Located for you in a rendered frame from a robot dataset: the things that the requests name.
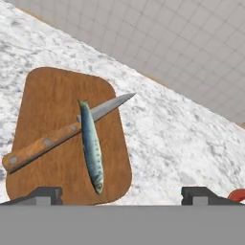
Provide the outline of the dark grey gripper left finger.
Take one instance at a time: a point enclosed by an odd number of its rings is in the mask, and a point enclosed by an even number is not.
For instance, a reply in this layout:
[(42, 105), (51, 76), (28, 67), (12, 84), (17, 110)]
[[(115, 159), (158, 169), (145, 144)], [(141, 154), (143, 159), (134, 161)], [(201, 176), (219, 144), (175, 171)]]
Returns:
[(62, 205), (61, 187), (38, 187), (26, 196), (4, 202), (4, 205), (52, 206)]

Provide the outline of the silver blue fish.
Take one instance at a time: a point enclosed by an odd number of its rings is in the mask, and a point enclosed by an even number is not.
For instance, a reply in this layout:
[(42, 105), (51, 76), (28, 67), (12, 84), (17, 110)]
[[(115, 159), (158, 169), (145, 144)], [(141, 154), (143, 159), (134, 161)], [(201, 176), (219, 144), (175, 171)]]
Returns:
[(101, 194), (103, 191), (104, 175), (100, 139), (88, 101), (78, 100), (78, 105), (81, 115), (83, 151), (89, 178), (96, 194)]

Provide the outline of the red plate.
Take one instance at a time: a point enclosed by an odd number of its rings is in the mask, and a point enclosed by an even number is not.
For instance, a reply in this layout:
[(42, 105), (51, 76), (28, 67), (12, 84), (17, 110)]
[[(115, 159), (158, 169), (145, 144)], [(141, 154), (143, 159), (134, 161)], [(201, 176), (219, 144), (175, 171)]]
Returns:
[(245, 200), (245, 189), (235, 189), (233, 190), (228, 198), (235, 202), (242, 202)]

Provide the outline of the wooden-handled kitchen knife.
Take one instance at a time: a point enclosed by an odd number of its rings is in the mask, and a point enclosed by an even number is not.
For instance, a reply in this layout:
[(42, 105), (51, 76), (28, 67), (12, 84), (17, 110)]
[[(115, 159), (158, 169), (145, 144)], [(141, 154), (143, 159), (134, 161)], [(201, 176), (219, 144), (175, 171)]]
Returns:
[(4, 169), (8, 174), (16, 172), (46, 152), (79, 134), (81, 132), (81, 124), (85, 119), (88, 119), (90, 123), (94, 123), (130, 100), (133, 96), (134, 93), (124, 94), (103, 102), (94, 108), (89, 107), (88, 101), (81, 101), (79, 103), (80, 114), (77, 115), (77, 122), (53, 130), (28, 146), (8, 153), (2, 159)]

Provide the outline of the brown wooden cutting board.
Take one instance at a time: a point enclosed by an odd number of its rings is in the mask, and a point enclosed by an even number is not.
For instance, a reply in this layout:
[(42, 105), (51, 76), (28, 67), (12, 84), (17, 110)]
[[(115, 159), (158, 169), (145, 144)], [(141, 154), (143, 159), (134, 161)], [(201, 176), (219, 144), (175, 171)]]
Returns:
[[(51, 67), (30, 71), (15, 129), (12, 149), (23, 151), (54, 130), (77, 121), (78, 101), (95, 107), (115, 97), (105, 79)], [(96, 205), (123, 197), (132, 180), (120, 113), (114, 110), (96, 122), (104, 167), (104, 187), (96, 194), (84, 161), (82, 139), (77, 135), (9, 174), (9, 198), (29, 194), (38, 187), (61, 187), (65, 205)]]

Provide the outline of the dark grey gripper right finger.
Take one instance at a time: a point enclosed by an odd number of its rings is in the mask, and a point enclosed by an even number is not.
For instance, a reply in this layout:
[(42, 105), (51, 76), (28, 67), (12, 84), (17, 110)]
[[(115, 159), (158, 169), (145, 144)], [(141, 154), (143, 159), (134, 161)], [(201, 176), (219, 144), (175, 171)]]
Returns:
[(182, 205), (188, 206), (221, 206), (241, 205), (241, 202), (221, 197), (207, 187), (182, 187)]

